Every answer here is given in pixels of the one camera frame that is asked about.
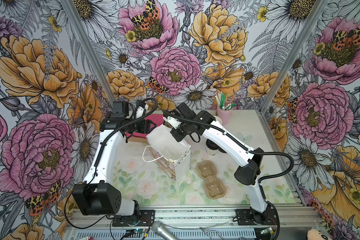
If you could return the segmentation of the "white paper coffee cup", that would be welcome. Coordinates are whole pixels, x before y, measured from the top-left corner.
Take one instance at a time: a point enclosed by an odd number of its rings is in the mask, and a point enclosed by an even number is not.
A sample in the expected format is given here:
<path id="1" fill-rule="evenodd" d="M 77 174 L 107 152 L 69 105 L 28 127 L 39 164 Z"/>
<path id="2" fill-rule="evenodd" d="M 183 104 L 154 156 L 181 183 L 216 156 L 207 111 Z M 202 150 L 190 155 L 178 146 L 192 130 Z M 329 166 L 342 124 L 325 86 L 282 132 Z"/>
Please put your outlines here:
<path id="1" fill-rule="evenodd" d="M 215 156 L 219 151 L 219 146 L 215 144 L 213 141 L 207 139 L 206 140 L 206 152 L 210 156 Z"/>

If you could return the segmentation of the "cartoon animal gift bag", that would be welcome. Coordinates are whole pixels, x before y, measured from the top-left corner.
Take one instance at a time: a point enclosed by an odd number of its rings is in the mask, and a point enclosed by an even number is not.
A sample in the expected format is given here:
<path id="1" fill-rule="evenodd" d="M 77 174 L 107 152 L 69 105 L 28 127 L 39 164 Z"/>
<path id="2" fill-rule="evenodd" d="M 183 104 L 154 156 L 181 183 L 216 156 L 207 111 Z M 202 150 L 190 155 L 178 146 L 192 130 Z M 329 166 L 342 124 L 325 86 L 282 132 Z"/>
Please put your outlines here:
<path id="1" fill-rule="evenodd" d="M 185 140 L 177 142 L 170 128 L 165 125 L 156 127 L 146 136 L 142 159 L 155 163 L 174 182 L 184 177 L 191 165 L 191 145 Z"/>

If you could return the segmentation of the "pulp cup carrier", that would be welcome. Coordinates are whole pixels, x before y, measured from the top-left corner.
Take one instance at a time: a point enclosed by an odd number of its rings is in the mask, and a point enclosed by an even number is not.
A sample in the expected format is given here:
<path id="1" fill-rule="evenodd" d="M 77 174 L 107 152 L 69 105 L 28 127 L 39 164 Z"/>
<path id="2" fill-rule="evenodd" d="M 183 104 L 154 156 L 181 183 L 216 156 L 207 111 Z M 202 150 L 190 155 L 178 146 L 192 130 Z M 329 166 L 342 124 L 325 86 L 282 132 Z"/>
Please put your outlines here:
<path id="1" fill-rule="evenodd" d="M 218 171 L 213 162 L 203 161 L 198 163 L 197 171 L 205 181 L 204 189 L 210 199 L 216 200 L 225 196 L 226 187 L 223 181 L 217 177 Z"/>

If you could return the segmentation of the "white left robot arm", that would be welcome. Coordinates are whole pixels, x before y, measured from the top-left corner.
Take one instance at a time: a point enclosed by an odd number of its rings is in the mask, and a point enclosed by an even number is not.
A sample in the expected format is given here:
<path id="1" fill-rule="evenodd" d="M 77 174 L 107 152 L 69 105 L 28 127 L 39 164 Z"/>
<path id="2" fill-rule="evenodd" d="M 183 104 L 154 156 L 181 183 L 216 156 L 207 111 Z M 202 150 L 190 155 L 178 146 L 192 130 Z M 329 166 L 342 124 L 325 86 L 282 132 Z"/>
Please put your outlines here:
<path id="1" fill-rule="evenodd" d="M 125 101 L 113 102 L 112 111 L 100 124 L 99 144 L 90 170 L 69 194 L 82 215 L 120 219 L 129 226 L 139 224 L 139 203 L 124 199 L 111 181 L 119 145 L 133 133 L 149 134 L 157 125 L 148 116 L 157 107 L 158 101 L 154 98 L 144 99 L 136 106 Z"/>

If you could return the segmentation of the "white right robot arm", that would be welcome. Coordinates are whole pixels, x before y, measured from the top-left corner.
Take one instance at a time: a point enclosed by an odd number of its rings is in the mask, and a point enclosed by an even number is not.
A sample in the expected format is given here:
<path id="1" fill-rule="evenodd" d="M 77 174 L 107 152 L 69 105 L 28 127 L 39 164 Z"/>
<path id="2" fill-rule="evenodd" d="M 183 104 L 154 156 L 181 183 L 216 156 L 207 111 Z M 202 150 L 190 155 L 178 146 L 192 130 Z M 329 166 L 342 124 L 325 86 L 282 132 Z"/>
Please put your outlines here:
<path id="1" fill-rule="evenodd" d="M 172 126 L 173 138 L 180 142 L 186 136 L 196 133 L 212 141 L 220 149 L 233 157 L 239 164 L 234 173 L 235 179 L 246 186 L 250 197 L 250 210 L 247 218 L 256 224 L 263 224 L 268 216 L 276 215 L 277 210 L 267 201 L 261 182 L 287 175 L 294 167 L 294 159 L 283 152 L 264 152 L 244 144 L 227 131 L 216 118 L 207 111 L 196 114 L 186 104 L 178 105 L 174 110 L 163 110 L 164 121 Z M 290 160 L 286 170 L 281 173 L 260 177 L 260 166 L 264 156 L 283 156 Z"/>

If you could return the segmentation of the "stack of green paper cups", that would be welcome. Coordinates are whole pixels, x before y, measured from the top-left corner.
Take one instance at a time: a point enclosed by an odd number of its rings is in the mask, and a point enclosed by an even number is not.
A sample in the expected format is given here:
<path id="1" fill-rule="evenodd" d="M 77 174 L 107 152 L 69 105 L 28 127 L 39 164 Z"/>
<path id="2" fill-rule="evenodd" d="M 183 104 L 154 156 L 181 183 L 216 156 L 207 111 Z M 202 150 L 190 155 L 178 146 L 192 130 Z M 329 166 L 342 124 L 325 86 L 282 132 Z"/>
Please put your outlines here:
<path id="1" fill-rule="evenodd" d="M 215 116 L 215 119 L 216 119 L 216 121 L 219 122 L 221 125 L 223 124 L 223 121 L 222 121 L 222 119 L 221 119 L 220 117 Z"/>

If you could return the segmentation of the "pink straw holder cup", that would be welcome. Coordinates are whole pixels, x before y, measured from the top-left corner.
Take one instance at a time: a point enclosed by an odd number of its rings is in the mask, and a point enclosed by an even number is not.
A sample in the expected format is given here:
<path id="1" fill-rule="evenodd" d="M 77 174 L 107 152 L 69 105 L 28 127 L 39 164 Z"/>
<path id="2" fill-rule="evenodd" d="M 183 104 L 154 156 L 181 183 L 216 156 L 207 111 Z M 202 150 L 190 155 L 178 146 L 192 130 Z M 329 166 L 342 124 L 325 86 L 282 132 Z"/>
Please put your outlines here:
<path id="1" fill-rule="evenodd" d="M 229 123 L 229 120 L 232 116 L 232 106 L 226 106 L 221 108 L 217 108 L 217 116 L 222 120 L 222 125 L 225 126 Z"/>

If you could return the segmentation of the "wrapped straws bundle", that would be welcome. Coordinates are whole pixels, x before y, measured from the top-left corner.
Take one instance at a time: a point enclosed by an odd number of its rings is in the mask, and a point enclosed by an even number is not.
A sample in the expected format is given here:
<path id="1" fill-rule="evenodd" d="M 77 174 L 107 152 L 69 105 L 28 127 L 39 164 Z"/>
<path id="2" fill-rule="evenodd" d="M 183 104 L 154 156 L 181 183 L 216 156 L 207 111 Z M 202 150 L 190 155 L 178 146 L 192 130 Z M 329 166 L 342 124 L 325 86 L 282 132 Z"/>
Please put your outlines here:
<path id="1" fill-rule="evenodd" d="M 221 111 L 230 111 L 236 107 L 236 104 L 233 103 L 233 100 L 229 102 L 228 95 L 226 93 L 217 93 L 215 95 L 215 100 L 217 102 L 217 109 Z"/>

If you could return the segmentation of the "silver microphone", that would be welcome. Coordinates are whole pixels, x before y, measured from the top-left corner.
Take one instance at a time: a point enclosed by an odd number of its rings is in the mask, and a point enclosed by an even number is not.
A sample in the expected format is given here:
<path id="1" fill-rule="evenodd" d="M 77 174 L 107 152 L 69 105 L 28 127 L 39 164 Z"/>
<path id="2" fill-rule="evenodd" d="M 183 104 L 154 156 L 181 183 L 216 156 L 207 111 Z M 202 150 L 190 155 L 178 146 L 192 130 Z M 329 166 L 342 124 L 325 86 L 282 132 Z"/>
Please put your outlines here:
<path id="1" fill-rule="evenodd" d="M 162 237 L 164 240 L 179 240 L 175 235 L 173 235 L 165 225 L 160 221 L 154 221 L 152 224 L 152 231 Z"/>

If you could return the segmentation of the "pink plush toy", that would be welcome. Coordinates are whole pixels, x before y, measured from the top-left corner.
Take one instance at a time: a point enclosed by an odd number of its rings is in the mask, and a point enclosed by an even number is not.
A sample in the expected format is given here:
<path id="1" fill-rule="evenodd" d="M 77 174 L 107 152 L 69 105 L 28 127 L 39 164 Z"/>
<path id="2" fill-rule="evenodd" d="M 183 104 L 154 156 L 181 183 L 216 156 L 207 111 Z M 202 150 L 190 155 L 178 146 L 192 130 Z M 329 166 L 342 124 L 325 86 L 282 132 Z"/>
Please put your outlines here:
<path id="1" fill-rule="evenodd" d="M 332 237 L 317 229 L 310 229 L 307 232 L 307 240 L 332 240 Z"/>

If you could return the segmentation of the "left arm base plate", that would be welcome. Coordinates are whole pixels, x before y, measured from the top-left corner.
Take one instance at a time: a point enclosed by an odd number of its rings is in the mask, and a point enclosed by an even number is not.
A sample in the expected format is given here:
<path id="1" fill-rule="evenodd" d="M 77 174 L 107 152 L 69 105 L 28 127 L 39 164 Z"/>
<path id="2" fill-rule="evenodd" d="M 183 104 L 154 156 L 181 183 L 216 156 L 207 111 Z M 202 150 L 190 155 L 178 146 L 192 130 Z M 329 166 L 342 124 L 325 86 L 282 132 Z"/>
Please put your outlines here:
<path id="1" fill-rule="evenodd" d="M 155 221 L 155 210 L 140 210 L 139 214 L 132 216 L 115 217 L 112 227 L 151 227 Z"/>

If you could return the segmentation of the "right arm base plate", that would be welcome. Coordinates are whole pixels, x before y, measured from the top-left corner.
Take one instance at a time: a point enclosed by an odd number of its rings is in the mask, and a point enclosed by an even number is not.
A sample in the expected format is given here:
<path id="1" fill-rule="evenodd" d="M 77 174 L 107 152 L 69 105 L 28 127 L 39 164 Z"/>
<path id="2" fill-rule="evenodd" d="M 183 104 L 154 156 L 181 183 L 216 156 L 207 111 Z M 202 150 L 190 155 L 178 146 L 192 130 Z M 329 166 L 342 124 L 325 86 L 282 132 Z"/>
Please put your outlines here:
<path id="1" fill-rule="evenodd" d="M 263 213 L 253 209 L 236 209 L 232 221 L 239 226 L 268 226 L 277 224 L 276 217 L 272 208 L 266 209 Z"/>

